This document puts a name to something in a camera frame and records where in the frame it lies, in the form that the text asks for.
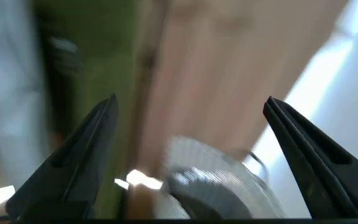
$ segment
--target green surface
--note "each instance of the green surface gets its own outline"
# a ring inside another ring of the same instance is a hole
[[[35,0],[57,19],[78,46],[82,68],[74,78],[77,125],[100,100],[115,93],[119,123],[108,169],[96,203],[98,218],[114,218],[121,189],[113,180],[122,172],[134,103],[134,0]]]

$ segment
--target green fabric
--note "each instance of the green fabric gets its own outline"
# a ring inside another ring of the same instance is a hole
[[[112,184],[122,171],[134,103],[134,0],[35,0],[53,13],[64,34],[78,46],[81,72],[74,78],[74,121],[115,93],[119,122],[108,169],[96,202],[98,218],[114,218],[122,189]]]

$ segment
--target dark object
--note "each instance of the dark object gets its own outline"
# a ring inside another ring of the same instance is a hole
[[[264,115],[313,218],[358,218],[358,159],[290,105],[270,97]]]
[[[93,218],[117,118],[114,95],[98,103],[64,145],[7,201],[11,220]]]

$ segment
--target black object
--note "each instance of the black object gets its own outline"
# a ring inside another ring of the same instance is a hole
[[[358,218],[358,159],[280,100],[270,97],[264,115],[312,218]]]
[[[11,220],[93,218],[117,118],[115,95],[98,103],[64,145],[7,201]]]

